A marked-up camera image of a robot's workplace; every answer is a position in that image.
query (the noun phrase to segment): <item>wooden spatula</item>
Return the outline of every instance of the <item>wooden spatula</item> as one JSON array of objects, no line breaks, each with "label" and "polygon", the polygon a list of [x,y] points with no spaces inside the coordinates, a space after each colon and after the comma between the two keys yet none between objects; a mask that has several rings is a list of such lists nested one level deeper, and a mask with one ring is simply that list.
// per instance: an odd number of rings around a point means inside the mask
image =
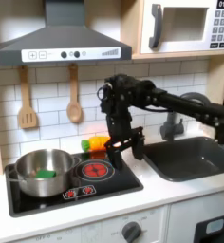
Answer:
[{"label": "wooden spatula", "polygon": [[23,107],[18,114],[18,122],[21,128],[30,128],[37,125],[37,117],[34,110],[30,107],[30,99],[28,92],[28,68],[21,66],[19,68],[19,75],[21,80],[21,92]]},{"label": "wooden spatula", "polygon": [[70,104],[67,107],[67,115],[72,122],[79,122],[83,112],[78,103],[78,66],[73,64],[70,70]]}]

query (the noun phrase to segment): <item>sink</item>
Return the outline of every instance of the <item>sink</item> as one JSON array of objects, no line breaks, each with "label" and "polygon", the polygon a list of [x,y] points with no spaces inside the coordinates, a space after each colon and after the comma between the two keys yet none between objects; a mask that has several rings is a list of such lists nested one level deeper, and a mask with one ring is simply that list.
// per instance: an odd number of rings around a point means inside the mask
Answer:
[{"label": "sink", "polygon": [[224,146],[205,137],[145,145],[144,159],[175,182],[224,173]]}]

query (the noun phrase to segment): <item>stove knob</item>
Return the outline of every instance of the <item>stove knob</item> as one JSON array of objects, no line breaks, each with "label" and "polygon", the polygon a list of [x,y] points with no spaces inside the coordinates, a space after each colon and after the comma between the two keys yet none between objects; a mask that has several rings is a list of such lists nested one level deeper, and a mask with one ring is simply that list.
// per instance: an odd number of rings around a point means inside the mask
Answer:
[{"label": "stove knob", "polygon": [[74,192],[72,192],[72,191],[69,191],[68,193],[67,193],[67,195],[69,196],[69,197],[74,197],[75,195],[74,195]]},{"label": "stove knob", "polygon": [[66,58],[66,57],[67,57],[67,53],[63,51],[63,52],[61,53],[61,56],[62,56],[63,58]]},{"label": "stove knob", "polygon": [[91,187],[86,187],[86,188],[84,188],[84,193],[85,194],[90,194],[90,193],[92,193],[93,192],[93,189],[91,188]]},{"label": "stove knob", "polygon": [[137,222],[130,222],[122,229],[122,235],[126,242],[133,243],[141,234],[140,225]]},{"label": "stove knob", "polygon": [[75,52],[74,52],[74,56],[75,56],[76,58],[79,58],[79,57],[80,57],[80,52],[79,52],[79,51],[75,51]]}]

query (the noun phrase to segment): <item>stainless steel pot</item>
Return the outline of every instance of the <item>stainless steel pot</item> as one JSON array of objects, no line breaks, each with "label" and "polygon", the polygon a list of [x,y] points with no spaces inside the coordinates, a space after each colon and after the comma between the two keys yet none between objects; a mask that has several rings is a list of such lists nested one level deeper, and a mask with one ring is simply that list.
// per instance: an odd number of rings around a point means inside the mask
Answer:
[{"label": "stainless steel pot", "polygon": [[[19,182],[21,190],[36,197],[58,195],[69,187],[72,168],[75,160],[62,150],[38,150],[19,158],[15,164],[18,179],[7,178]],[[35,178],[40,170],[55,171],[54,178]]]}]

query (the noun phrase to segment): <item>yellow object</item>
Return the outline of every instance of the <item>yellow object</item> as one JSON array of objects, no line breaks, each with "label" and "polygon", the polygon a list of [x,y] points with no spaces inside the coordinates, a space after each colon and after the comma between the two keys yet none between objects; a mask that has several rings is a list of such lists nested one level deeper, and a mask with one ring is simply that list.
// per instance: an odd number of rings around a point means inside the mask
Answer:
[{"label": "yellow object", "polygon": [[82,148],[85,152],[105,150],[104,145],[110,140],[109,137],[91,137],[89,140],[82,140]]}]

